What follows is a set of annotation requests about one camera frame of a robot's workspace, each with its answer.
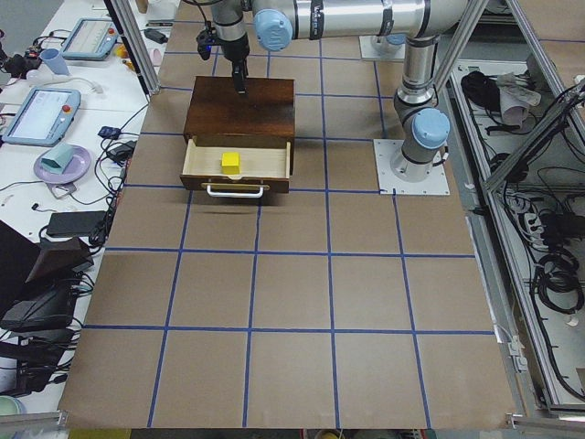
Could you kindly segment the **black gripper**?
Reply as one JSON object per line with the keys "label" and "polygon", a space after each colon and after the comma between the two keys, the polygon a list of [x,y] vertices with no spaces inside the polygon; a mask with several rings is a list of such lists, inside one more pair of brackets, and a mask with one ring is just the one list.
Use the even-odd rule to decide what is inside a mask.
{"label": "black gripper", "polygon": [[234,89],[238,94],[246,94],[246,79],[248,69],[246,60],[250,54],[250,44],[247,36],[242,36],[236,40],[222,40],[221,47],[224,57],[232,62],[231,77],[233,79]]}

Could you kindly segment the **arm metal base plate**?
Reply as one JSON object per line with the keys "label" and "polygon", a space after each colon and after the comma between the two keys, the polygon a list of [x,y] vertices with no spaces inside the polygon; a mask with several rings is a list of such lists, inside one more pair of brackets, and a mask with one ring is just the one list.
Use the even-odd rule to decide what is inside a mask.
{"label": "arm metal base plate", "polygon": [[374,139],[374,156],[381,195],[440,196],[450,195],[449,184],[435,154],[425,165],[413,164],[402,154],[402,140]]}
{"label": "arm metal base plate", "polygon": [[406,36],[403,34],[361,36],[359,44],[362,59],[401,62],[405,58]]}

